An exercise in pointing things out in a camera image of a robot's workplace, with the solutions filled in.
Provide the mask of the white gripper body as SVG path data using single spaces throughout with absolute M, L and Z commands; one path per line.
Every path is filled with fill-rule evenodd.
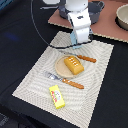
M 91 25 L 88 9 L 76 10 L 73 8 L 69 10 L 68 20 L 73 27 L 77 42 L 87 42 Z

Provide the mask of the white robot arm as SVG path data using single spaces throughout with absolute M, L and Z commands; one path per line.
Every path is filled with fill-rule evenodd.
M 91 20 L 88 13 L 88 0 L 66 0 L 68 20 L 78 43 L 88 41 Z

